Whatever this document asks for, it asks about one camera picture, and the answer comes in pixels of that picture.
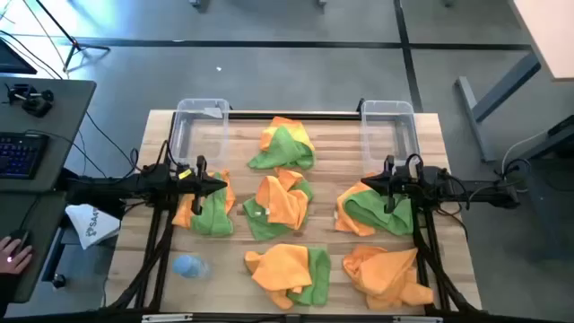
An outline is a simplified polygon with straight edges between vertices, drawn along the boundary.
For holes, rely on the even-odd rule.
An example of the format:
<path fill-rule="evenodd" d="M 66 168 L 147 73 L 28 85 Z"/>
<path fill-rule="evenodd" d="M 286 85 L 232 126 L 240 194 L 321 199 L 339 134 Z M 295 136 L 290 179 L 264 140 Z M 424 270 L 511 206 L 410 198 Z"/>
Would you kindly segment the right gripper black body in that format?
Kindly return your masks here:
<path fill-rule="evenodd" d="M 397 206 L 395 194 L 407 195 L 416 202 L 424 198 L 422 188 L 423 160 L 419 154 L 411 154 L 405 164 L 396 169 L 395 156 L 388 155 L 385 159 L 385 173 L 389 176 L 387 189 L 387 204 L 385 213 L 392 214 Z"/>

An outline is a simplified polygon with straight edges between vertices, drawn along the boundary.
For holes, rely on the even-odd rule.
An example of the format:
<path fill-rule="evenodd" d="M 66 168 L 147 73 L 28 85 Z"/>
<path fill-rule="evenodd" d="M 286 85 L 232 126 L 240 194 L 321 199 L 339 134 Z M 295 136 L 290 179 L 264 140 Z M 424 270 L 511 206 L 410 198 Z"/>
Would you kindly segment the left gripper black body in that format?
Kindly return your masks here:
<path fill-rule="evenodd" d="M 196 169 L 183 179 L 176 181 L 176 192 L 179 194 L 193 194 L 191 211 L 195 215 L 202 213 L 203 184 L 206 179 L 206 159 L 199 155 L 196 159 Z"/>

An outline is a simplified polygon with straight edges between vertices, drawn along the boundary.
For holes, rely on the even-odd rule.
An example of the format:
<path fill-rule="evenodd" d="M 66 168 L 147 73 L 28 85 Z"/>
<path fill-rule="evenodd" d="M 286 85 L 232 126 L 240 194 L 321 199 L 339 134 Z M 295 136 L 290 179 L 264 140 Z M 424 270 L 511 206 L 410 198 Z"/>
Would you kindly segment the green microfiber towel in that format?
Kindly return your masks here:
<path fill-rule="evenodd" d="M 265 209 L 256 203 L 256 197 L 248 199 L 242 205 L 246 213 L 249 229 L 255 240 L 272 240 L 290 231 L 285 225 L 269 223 Z"/>
<path fill-rule="evenodd" d="M 277 167 L 308 170 L 314 163 L 312 149 L 296 140 L 288 127 L 280 126 L 271 135 L 269 145 L 265 149 L 261 148 L 260 153 L 248 162 L 248 166 L 258 170 Z"/>
<path fill-rule="evenodd" d="M 230 210 L 236 202 L 236 196 L 230 183 L 230 171 L 215 172 L 212 177 L 224 181 L 227 186 L 204 199 L 202 213 L 191 216 L 191 230 L 211 237 L 231 236 L 234 227 Z"/>
<path fill-rule="evenodd" d="M 324 306 L 328 300 L 331 260 L 325 249 L 309 248 L 311 285 L 301 293 L 288 292 L 287 297 L 299 305 Z"/>
<path fill-rule="evenodd" d="M 385 211 L 388 196 L 376 191 L 362 190 L 343 198 L 342 207 L 350 218 L 375 230 L 386 230 L 397 236 L 413 233 L 413 211 L 411 199 L 403 195 L 393 195 L 395 208 Z"/>

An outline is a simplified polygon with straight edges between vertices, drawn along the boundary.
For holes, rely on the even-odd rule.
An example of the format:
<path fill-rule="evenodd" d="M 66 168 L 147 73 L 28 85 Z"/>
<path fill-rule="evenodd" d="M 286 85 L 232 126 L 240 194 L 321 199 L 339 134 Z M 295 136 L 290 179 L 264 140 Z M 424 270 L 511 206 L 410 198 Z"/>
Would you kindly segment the orange microfiber towel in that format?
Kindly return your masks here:
<path fill-rule="evenodd" d="M 193 197 L 193 194 L 185 194 L 181 197 L 178 210 L 171 222 L 173 225 L 191 230 L 191 216 L 195 215 L 191 211 Z"/>
<path fill-rule="evenodd" d="M 301 294 L 304 287 L 312 284 L 307 247 L 277 244 L 263 254 L 247 251 L 244 263 L 252 280 L 282 310 L 288 310 L 294 305 L 288 292 Z"/>
<path fill-rule="evenodd" d="M 304 223 L 313 192 L 303 175 L 276 168 L 275 176 L 265 176 L 256 194 L 256 203 L 265 209 L 267 221 L 298 230 Z"/>
<path fill-rule="evenodd" d="M 417 281 L 418 249 L 388 251 L 360 245 L 343 259 L 354 288 L 365 294 L 370 310 L 423 306 L 434 302 L 430 287 Z"/>
<path fill-rule="evenodd" d="M 370 190 L 368 186 L 357 181 L 353 186 L 347 189 L 336 199 L 336 219 L 335 219 L 335 229 L 337 231 L 352 232 L 360 237 L 370 236 L 376 233 L 376 230 L 368 226 L 367 224 L 360 223 L 348 215 L 344 210 L 344 201 L 354 194 Z"/>
<path fill-rule="evenodd" d="M 293 140 L 306 145 L 311 151 L 315 150 L 315 147 L 313 143 L 311 143 L 305 127 L 300 121 L 278 116 L 275 116 L 272 119 L 270 126 L 262 132 L 259 141 L 259 148 L 261 150 L 268 150 L 275 132 L 280 127 L 285 127 Z"/>

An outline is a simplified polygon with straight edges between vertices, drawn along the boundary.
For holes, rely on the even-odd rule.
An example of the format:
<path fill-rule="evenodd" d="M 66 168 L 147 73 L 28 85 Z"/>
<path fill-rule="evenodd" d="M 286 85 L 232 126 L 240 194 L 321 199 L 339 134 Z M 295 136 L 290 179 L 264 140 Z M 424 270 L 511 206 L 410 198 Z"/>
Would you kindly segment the clear plastic bin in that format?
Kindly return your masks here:
<path fill-rule="evenodd" d="M 364 173 L 378 174 L 388 155 L 395 165 L 420 153 L 413 107 L 401 100 L 363 100 L 361 115 L 361 149 Z"/>
<path fill-rule="evenodd" d="M 203 155 L 207 172 L 222 171 L 227 160 L 230 105 L 224 99 L 184 99 L 178 103 L 170 151 L 180 165 L 196 166 Z"/>

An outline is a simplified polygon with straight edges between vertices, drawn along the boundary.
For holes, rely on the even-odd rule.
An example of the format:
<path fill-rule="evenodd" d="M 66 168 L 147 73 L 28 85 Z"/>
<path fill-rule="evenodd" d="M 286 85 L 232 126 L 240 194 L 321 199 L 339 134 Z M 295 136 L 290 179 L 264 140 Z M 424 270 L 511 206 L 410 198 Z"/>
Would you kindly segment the white printed bag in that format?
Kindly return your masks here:
<path fill-rule="evenodd" d="M 75 228 L 83 249 L 119 233 L 120 220 L 93 205 L 68 205 L 65 213 Z"/>

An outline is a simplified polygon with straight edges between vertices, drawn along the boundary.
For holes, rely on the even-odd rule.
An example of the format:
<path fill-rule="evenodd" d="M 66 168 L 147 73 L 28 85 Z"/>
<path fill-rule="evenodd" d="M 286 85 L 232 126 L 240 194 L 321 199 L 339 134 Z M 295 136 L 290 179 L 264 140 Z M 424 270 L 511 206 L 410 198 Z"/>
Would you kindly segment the grey desk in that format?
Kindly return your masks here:
<path fill-rule="evenodd" d="M 53 108 L 42 118 L 9 105 L 7 88 L 29 84 L 38 91 L 54 93 Z M 20 228 L 30 232 L 32 259 L 20 276 L 13 302 L 30 299 L 39 280 L 60 220 L 65 194 L 53 187 L 65 166 L 72 142 L 95 92 L 93 81 L 53 80 L 0 76 L 0 132 L 46 132 L 47 149 L 33 179 L 0 179 L 0 239 Z"/>

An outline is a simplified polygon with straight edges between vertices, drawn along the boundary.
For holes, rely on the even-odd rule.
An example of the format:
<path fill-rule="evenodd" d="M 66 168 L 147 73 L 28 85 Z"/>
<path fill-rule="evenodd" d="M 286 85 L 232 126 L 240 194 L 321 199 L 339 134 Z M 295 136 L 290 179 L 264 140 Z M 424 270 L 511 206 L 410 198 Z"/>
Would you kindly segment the dark grey table leg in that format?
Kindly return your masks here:
<path fill-rule="evenodd" d="M 563 119 L 544 134 L 545 139 L 541 143 L 520 155 L 522 159 L 538 159 L 548 154 L 558 158 L 574 158 L 574 115 Z"/>

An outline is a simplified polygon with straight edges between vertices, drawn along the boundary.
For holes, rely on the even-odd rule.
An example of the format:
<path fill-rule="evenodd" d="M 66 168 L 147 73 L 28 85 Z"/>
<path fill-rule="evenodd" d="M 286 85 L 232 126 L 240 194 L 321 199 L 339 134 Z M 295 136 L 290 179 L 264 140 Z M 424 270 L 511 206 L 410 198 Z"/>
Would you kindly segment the black backlit keyboard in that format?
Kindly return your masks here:
<path fill-rule="evenodd" d="M 47 135 L 0 132 L 0 179 L 34 179 L 47 146 Z"/>

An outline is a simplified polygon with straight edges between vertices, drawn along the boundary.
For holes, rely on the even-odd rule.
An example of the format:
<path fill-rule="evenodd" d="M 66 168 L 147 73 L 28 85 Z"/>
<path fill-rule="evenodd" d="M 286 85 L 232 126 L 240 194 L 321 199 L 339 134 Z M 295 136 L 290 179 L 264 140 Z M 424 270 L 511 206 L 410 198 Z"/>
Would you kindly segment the black clamp gadget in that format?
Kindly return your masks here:
<path fill-rule="evenodd" d="M 4 85 L 7 90 L 7 103 L 22 108 L 35 118 L 45 117 L 53 108 L 55 101 L 51 90 L 38 91 L 34 86 L 26 83 Z"/>

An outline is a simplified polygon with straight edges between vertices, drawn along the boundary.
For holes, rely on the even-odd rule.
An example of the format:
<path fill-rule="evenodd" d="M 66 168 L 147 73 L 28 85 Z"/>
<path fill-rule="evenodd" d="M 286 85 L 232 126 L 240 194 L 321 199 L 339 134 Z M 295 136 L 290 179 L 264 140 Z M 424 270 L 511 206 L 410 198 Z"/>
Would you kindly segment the black tripod stand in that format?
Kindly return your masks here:
<path fill-rule="evenodd" d="M 73 56 L 77 53 L 83 52 L 85 49 L 97 49 L 97 50 L 102 50 L 105 52 L 110 52 L 110 50 L 111 50 L 110 47 L 92 45 L 92 44 L 86 44 L 86 43 L 79 42 L 75 37 L 70 35 L 65 30 L 65 28 L 57 21 L 57 19 L 54 17 L 54 15 L 48 10 L 48 8 L 40 0 L 34 0 L 34 1 L 41 8 L 41 10 L 48 16 L 48 18 L 57 26 L 57 28 L 62 32 L 64 37 L 70 43 L 71 47 L 70 47 L 70 50 L 68 52 L 68 55 L 67 55 L 66 59 L 62 60 L 63 72 L 65 74 L 68 74 L 68 72 L 69 72 L 69 65 L 71 63 Z"/>

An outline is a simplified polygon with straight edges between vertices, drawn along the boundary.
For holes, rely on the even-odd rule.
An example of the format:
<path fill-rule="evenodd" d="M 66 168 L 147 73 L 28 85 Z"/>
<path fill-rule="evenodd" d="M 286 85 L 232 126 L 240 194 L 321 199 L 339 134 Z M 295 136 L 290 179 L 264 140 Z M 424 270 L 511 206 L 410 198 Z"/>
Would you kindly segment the person's hand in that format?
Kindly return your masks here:
<path fill-rule="evenodd" d="M 0 240 L 0 274 L 20 274 L 30 263 L 32 246 L 16 251 L 22 246 L 20 239 L 6 236 Z"/>

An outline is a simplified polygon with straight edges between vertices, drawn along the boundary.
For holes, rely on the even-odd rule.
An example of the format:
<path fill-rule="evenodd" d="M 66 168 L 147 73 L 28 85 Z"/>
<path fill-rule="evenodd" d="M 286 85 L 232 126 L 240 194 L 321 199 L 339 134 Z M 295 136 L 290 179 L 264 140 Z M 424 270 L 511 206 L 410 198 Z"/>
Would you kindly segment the pale table top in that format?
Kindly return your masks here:
<path fill-rule="evenodd" d="M 574 81 L 574 0 L 509 0 L 554 81 Z"/>

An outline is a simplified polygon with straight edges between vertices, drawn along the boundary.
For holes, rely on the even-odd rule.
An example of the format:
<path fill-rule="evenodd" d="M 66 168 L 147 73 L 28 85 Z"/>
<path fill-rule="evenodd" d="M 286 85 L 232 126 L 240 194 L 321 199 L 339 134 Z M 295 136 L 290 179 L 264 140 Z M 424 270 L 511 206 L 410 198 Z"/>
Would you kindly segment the black monitor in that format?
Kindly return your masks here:
<path fill-rule="evenodd" d="M 0 39 L 0 73 L 36 74 L 38 71 Z"/>

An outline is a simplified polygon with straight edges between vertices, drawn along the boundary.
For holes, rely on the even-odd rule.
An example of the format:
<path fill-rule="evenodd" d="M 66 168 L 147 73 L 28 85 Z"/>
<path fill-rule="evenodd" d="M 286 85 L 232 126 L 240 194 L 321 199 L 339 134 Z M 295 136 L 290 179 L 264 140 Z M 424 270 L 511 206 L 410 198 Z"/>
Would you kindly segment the black metal rig frame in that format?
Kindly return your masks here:
<path fill-rule="evenodd" d="M 269 111 L 240 111 L 230 114 L 226 168 L 239 202 L 251 198 L 264 174 L 252 170 L 248 161 L 258 151 L 262 131 L 270 124 Z M 410 237 L 397 237 L 381 231 L 359 237 L 335 229 L 335 200 L 363 174 L 361 119 L 355 112 L 304 111 L 289 113 L 306 128 L 316 149 L 316 163 L 305 172 L 314 197 L 309 218 L 300 231 L 282 236 L 282 242 L 325 249 L 331 258 L 329 298 L 322 307 L 294 306 L 291 313 L 303 315 L 358 315 L 370 310 L 365 296 L 353 286 L 344 272 L 342 261 L 357 245 L 373 245 L 389 250 L 409 249 Z M 434 218 L 442 265 L 457 289 L 475 307 L 481 304 L 474 269 L 464 231 L 452 218 L 456 206 L 447 204 Z M 253 250 L 264 252 L 269 243 L 253 239 L 240 205 L 230 212 L 234 232 L 228 238 L 212 238 L 176 229 L 172 235 L 169 258 L 151 272 L 143 303 L 162 312 L 265 313 L 279 314 L 280 309 L 250 277 L 244 255 Z M 148 240 L 157 239 L 168 222 L 166 214 L 138 206 L 122 223 L 106 282 L 106 300 L 114 302 L 127 288 L 141 267 Z M 173 261 L 182 255 L 199 256 L 209 266 L 205 277 L 185 278 L 173 272 Z"/>

